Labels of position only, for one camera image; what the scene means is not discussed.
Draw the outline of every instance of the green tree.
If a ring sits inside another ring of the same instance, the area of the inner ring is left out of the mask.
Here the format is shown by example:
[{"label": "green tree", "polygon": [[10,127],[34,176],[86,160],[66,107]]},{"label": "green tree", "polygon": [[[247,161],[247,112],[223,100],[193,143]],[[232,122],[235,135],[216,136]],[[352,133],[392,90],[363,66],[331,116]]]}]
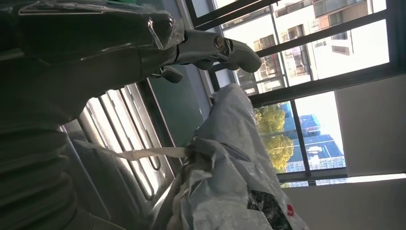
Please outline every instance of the green tree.
[{"label": "green tree", "polygon": [[[255,109],[255,118],[262,135],[283,131],[285,112],[276,104]],[[269,136],[263,140],[276,171],[284,172],[288,160],[293,156],[293,141],[284,135]]]}]

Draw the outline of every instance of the metal window frame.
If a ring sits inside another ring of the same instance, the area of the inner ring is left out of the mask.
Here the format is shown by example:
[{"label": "metal window frame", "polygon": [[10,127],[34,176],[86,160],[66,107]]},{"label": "metal window frame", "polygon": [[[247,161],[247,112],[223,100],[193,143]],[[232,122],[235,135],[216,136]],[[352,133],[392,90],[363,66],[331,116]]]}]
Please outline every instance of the metal window frame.
[{"label": "metal window frame", "polygon": [[278,0],[238,0],[201,17],[196,17],[192,0],[186,0],[196,30],[206,31],[253,11],[270,6]]}]

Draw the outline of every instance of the glass pane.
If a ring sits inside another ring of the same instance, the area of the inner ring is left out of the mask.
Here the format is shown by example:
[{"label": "glass pane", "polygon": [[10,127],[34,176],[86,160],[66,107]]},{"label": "glass pane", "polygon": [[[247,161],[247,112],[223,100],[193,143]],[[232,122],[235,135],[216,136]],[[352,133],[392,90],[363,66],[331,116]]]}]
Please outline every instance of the glass pane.
[{"label": "glass pane", "polygon": [[[231,38],[251,44],[254,50],[274,46],[274,36],[265,35],[271,33],[272,29],[251,31],[253,26],[250,26],[250,23],[256,20],[225,31],[225,36],[228,34]],[[247,32],[239,31],[241,27],[247,29]],[[301,31],[302,29],[298,28],[288,30],[283,36],[297,37],[302,34]],[[389,62],[386,21],[374,22],[335,34],[262,57],[261,60],[262,65],[255,73],[247,73],[241,69],[234,71],[236,82],[247,90],[249,95],[381,65]]]},{"label": "glass pane", "polygon": [[224,37],[235,39],[258,51],[277,44],[269,7],[221,25]]},{"label": "glass pane", "polygon": [[384,10],[386,3],[385,0],[281,0],[272,7],[277,34],[283,43]]},{"label": "glass pane", "polygon": [[279,54],[262,57],[262,65],[255,73],[248,73],[242,69],[234,71],[236,82],[248,95],[268,92],[286,87],[286,77],[281,67]]},{"label": "glass pane", "polygon": [[346,167],[334,92],[295,102],[310,169]]},{"label": "glass pane", "polygon": [[257,128],[277,173],[304,171],[290,102],[255,109]]},{"label": "glass pane", "polygon": [[230,3],[233,3],[235,1],[237,1],[237,0],[214,0],[213,3],[214,3],[215,8],[218,9],[218,8],[226,6]]},{"label": "glass pane", "polygon": [[237,0],[192,0],[196,17],[201,17],[213,10],[222,8]]}]

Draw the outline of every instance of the metal bar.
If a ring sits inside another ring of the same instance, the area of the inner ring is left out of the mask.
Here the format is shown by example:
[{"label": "metal bar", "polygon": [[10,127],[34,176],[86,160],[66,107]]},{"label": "metal bar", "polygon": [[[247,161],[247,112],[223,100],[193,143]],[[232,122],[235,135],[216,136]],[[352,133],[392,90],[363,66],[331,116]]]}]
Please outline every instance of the metal bar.
[{"label": "metal bar", "polygon": [[294,100],[291,100],[291,108],[292,108],[292,113],[293,113],[294,125],[296,126],[297,138],[299,139],[300,151],[302,152],[303,164],[305,165],[304,166],[305,174],[307,176],[310,176],[311,172],[310,172],[309,160],[307,159],[307,151],[306,151],[306,146],[304,143],[305,140],[303,137],[302,127],[300,125],[299,114],[297,113],[296,102]]},{"label": "metal bar", "polygon": [[268,104],[286,102],[301,97],[395,77],[405,73],[406,69],[404,67],[394,67],[391,63],[386,63],[331,78],[309,81],[280,90],[252,95],[249,98],[254,108],[259,108]]},{"label": "metal bar", "polygon": [[[267,8],[259,9],[259,10],[256,10],[256,11],[252,12],[252,14],[250,15],[250,18],[247,19],[247,20],[243,20],[243,21],[241,21],[241,22],[237,22],[236,24],[233,24],[233,25],[230,25],[230,26],[223,25],[223,26],[222,26],[222,27],[223,27],[223,31],[230,30],[230,29],[235,28],[235,27],[237,27],[237,26],[239,26],[239,25],[242,25],[242,24],[245,24],[245,23],[249,23],[249,22],[251,22],[251,21],[253,21],[253,20],[257,19],[257,18],[260,18],[260,17],[262,17],[262,16],[265,16],[265,15],[267,15],[267,14],[270,14],[271,12],[267,11],[266,9],[267,9]],[[265,11],[265,12],[262,12],[262,13],[259,13],[259,14],[255,14],[255,13],[258,12],[258,11]]]},{"label": "metal bar", "polygon": [[221,25],[223,23],[226,23],[228,21],[231,21],[233,19],[236,19],[238,17],[244,16],[248,13],[251,13],[253,11],[256,11],[258,9],[261,9],[263,7],[267,7],[269,5],[271,5],[272,3],[276,2],[277,0],[261,0],[261,1],[257,1],[247,7],[244,7],[242,9],[236,10],[232,13],[229,13],[227,15],[224,15],[220,18],[214,19],[212,21],[209,21],[205,24],[199,25],[199,26],[195,26],[196,30],[201,30],[201,31],[206,31],[210,28],[213,28],[215,26]]},{"label": "metal bar", "polygon": [[313,170],[311,175],[306,175],[305,172],[288,172],[278,174],[280,183],[310,180],[329,180],[347,177],[347,168]]},{"label": "metal bar", "polygon": [[[158,101],[152,91],[151,84],[149,80],[144,80],[136,83],[136,88],[140,93],[140,97],[143,98],[143,105],[148,111],[148,119],[154,128],[154,131],[160,141],[162,147],[174,147],[175,142],[170,135],[168,126],[166,124],[165,118],[163,117],[162,111],[159,107]],[[172,175],[174,177],[180,172],[180,167],[182,162],[178,158],[172,158],[165,156],[167,163],[170,167]]]},{"label": "metal bar", "polygon": [[[120,118],[118,117],[117,111],[114,109],[114,106],[112,105],[112,100],[111,100],[110,96],[108,94],[105,94],[103,96],[99,97],[99,102],[100,102],[100,104],[101,104],[101,106],[103,108],[104,113],[106,114],[106,117],[107,117],[107,119],[108,119],[108,121],[110,123],[110,126],[113,129],[114,135],[116,136],[116,138],[117,138],[117,140],[118,140],[118,142],[120,144],[121,149],[129,150],[129,149],[127,149],[125,147],[124,140],[127,140],[128,145],[130,146],[131,149],[134,149],[133,144],[128,140],[128,137],[127,137],[127,135],[126,135],[126,133],[124,131],[124,128],[123,128],[123,124],[120,121]],[[139,161],[136,161],[136,162],[128,161],[128,163],[130,165],[131,170],[133,171],[133,174],[135,176],[135,180],[137,181],[138,185],[142,188],[141,191],[142,191],[145,199],[148,200],[148,201],[152,200],[154,198],[154,196],[155,196],[155,191],[154,191],[154,188],[152,187],[152,184],[149,181],[148,175],[145,173],[145,170],[142,167],[141,163]],[[141,174],[145,177],[146,182],[147,182],[146,186],[148,186],[149,190],[151,191],[151,194],[148,194],[147,188],[145,188],[145,185],[142,183],[141,178],[139,177],[137,171],[135,170],[135,167],[133,165],[134,163],[136,163],[138,165]]]},{"label": "metal bar", "polygon": [[276,54],[276,53],[285,51],[287,49],[305,45],[305,44],[313,42],[313,41],[317,41],[317,40],[320,40],[320,39],[323,39],[323,38],[326,38],[326,37],[329,37],[332,35],[336,35],[336,34],[339,34],[339,33],[342,33],[342,32],[345,32],[345,31],[348,31],[348,30],[351,30],[351,29],[354,29],[354,28],[357,28],[357,27],[360,27],[363,25],[367,25],[370,23],[374,23],[374,22],[383,20],[386,17],[387,17],[387,11],[386,10],[380,11],[377,13],[373,13],[373,14],[361,17],[361,18],[354,19],[352,21],[349,21],[349,22],[346,22],[343,24],[332,26],[328,29],[318,31],[313,34],[309,34],[309,35],[299,37],[297,39],[294,39],[294,40],[291,40],[288,42],[284,42],[277,46],[271,46],[266,49],[259,50],[256,53],[260,57],[268,56],[271,54]]},{"label": "metal bar", "polygon": [[195,25],[197,22],[196,11],[194,10],[193,1],[192,0],[185,0],[186,7],[188,8],[189,16],[191,18],[192,24]]},{"label": "metal bar", "polygon": [[[273,30],[274,30],[274,32],[276,34],[276,36],[275,36],[276,37],[276,42],[279,45],[281,42],[279,40],[278,29],[276,28],[275,17],[273,16],[273,6],[269,6],[269,9],[271,10],[271,19],[272,19]],[[279,57],[281,57],[282,69],[283,69],[283,72],[284,72],[284,76],[286,76],[287,87],[289,87],[289,79],[288,79],[288,75],[287,75],[288,73],[286,72],[285,61],[283,60],[282,52],[279,52],[278,58]]]},{"label": "metal bar", "polygon": [[262,138],[270,138],[270,137],[274,137],[277,135],[284,135],[284,134],[290,134],[290,133],[296,133],[296,130],[289,130],[289,131],[283,131],[283,132],[277,132],[277,133],[267,133],[267,134],[263,134],[261,135]]},{"label": "metal bar", "polygon": [[248,83],[248,84],[245,84],[245,85],[241,85],[241,87],[243,89],[246,89],[246,88],[251,88],[252,86],[255,86],[257,84],[267,82],[267,81],[283,80],[284,76],[285,75],[280,75],[280,76],[271,77],[271,78],[265,78],[265,79],[262,79],[262,80],[259,80],[259,81],[253,82],[253,83]]},{"label": "metal bar", "polygon": [[[130,121],[133,123],[134,126],[134,130],[135,130],[135,134],[138,135],[138,139],[140,140],[140,143],[142,145],[142,148],[144,149],[148,149],[150,148],[149,146],[151,146],[151,139],[150,138],[145,138],[145,134],[141,133],[140,127],[138,126],[139,123],[135,121],[134,119],[134,107],[133,104],[130,103],[127,99],[128,99],[128,95],[124,94],[123,89],[118,90],[119,95],[122,98],[123,101],[123,105],[125,107],[125,109],[127,110],[128,113],[128,118],[130,119]],[[155,170],[158,171],[161,168],[161,161],[158,157],[148,157],[149,163],[151,164],[151,167]]]},{"label": "metal bar", "polygon": [[216,73],[209,70],[209,76],[210,76],[210,81],[212,82],[212,85],[213,85],[213,90],[215,92],[219,91],[220,90],[220,85],[218,83]]},{"label": "metal bar", "polygon": [[238,0],[238,1],[232,2],[232,3],[230,3],[230,4],[226,5],[226,6],[223,6],[223,7],[219,8],[219,9],[217,9],[217,10],[214,10],[214,11],[212,11],[210,13],[207,13],[207,14],[201,16],[201,17],[198,17],[197,20],[196,20],[196,22],[197,22],[196,26],[200,26],[200,25],[205,24],[207,22],[210,22],[210,21],[213,21],[213,20],[218,19],[220,17],[223,17],[226,14],[229,14],[231,12],[234,12],[236,10],[244,8],[244,7],[246,7],[248,5],[251,5],[251,4],[253,4],[253,3],[257,2],[257,1],[258,0]]}]

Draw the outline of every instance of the window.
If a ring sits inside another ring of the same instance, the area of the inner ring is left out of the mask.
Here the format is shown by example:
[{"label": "window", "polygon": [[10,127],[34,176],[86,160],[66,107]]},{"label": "window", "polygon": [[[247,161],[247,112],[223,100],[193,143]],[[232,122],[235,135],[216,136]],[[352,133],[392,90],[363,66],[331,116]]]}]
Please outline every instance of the window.
[{"label": "window", "polygon": [[328,20],[331,26],[341,24],[343,22],[342,11],[329,15]]},{"label": "window", "polygon": [[290,5],[286,6],[283,9],[277,10],[275,12],[275,14],[276,14],[276,17],[281,17],[281,16],[287,15],[289,13],[298,11],[298,10],[300,10],[300,9],[302,9],[304,7],[310,6],[310,5],[312,5],[311,0],[304,0],[304,1],[301,1],[301,2],[298,2],[298,3],[295,3],[295,4],[290,4]]},{"label": "window", "polygon": [[[325,173],[340,178],[337,183],[347,177],[334,89],[401,68],[404,54],[394,43],[404,40],[397,10],[404,7],[395,6],[403,4],[393,1],[386,9],[385,0],[257,1],[196,26],[218,26],[224,37],[260,56],[257,72],[239,69],[234,76],[260,113],[258,129],[284,186],[316,185]],[[222,71],[220,63],[209,73]]]},{"label": "window", "polygon": [[347,56],[350,55],[350,49],[345,46],[331,46],[331,49],[334,53],[344,54]]},{"label": "window", "polygon": [[290,102],[273,104],[255,109],[257,128],[265,149],[278,173],[304,171],[291,162],[303,164],[297,143],[297,131]]},{"label": "window", "polygon": [[277,172],[304,171],[303,154],[310,170],[346,167],[334,92],[296,99],[293,105],[284,102],[260,107],[255,110],[255,117]]},{"label": "window", "polygon": [[320,0],[315,2],[316,17],[333,12],[365,0]]},{"label": "window", "polygon": [[348,36],[347,36],[347,32],[343,32],[340,34],[335,34],[333,36],[331,36],[331,39],[333,40],[347,40]]},{"label": "window", "polygon": [[334,92],[295,101],[310,169],[346,167]]}]

